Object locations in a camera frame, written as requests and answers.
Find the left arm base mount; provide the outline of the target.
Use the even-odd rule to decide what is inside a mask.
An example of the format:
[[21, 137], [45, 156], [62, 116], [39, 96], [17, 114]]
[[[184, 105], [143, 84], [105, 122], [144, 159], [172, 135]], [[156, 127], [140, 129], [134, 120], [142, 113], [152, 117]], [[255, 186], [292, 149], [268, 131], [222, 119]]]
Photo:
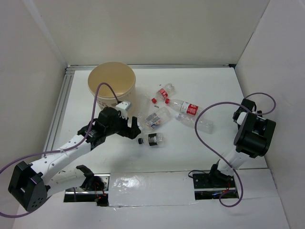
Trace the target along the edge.
[[89, 187], [73, 187], [65, 190], [64, 203], [94, 203], [99, 207], [108, 207], [110, 174], [95, 174]]

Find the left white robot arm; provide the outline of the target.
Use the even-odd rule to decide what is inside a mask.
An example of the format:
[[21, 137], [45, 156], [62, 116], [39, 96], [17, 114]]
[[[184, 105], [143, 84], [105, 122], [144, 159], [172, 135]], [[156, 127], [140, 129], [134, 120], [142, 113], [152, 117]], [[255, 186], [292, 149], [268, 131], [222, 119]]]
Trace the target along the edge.
[[8, 191], [27, 212], [37, 210], [52, 195], [69, 188], [104, 191], [104, 181], [85, 165], [78, 165], [72, 170], [65, 167], [103, 144], [111, 135], [135, 139], [140, 133], [135, 116], [129, 124], [128, 118], [124, 118], [120, 111], [105, 108], [58, 150], [44, 153], [41, 159], [29, 164], [25, 161], [18, 163]]

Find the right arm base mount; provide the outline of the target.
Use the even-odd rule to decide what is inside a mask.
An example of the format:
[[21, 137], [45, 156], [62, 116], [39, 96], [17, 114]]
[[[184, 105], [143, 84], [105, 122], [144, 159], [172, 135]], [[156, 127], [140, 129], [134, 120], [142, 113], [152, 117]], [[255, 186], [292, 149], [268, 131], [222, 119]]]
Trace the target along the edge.
[[193, 181], [195, 200], [218, 199], [222, 194], [222, 198], [239, 198], [233, 177], [225, 181], [201, 170], [190, 171], [188, 177]]

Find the black label plastic bottle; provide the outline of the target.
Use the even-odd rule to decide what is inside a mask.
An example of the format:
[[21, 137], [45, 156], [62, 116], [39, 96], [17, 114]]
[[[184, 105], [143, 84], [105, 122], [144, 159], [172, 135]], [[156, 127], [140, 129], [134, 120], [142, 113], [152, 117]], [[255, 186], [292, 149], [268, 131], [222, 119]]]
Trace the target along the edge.
[[143, 134], [138, 138], [138, 144], [148, 147], [162, 147], [165, 137], [162, 133]]

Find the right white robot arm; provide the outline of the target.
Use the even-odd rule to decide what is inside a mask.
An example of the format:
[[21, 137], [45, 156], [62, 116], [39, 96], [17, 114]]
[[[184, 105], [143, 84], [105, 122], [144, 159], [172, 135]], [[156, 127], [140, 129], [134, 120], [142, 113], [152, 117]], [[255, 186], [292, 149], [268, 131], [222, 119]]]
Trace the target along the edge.
[[265, 119], [255, 113], [255, 102], [243, 99], [233, 115], [238, 132], [234, 139], [234, 149], [224, 158], [212, 165], [208, 174], [208, 182], [213, 187], [219, 187], [223, 182], [233, 179], [234, 169], [256, 157], [263, 157], [271, 144], [276, 122]]

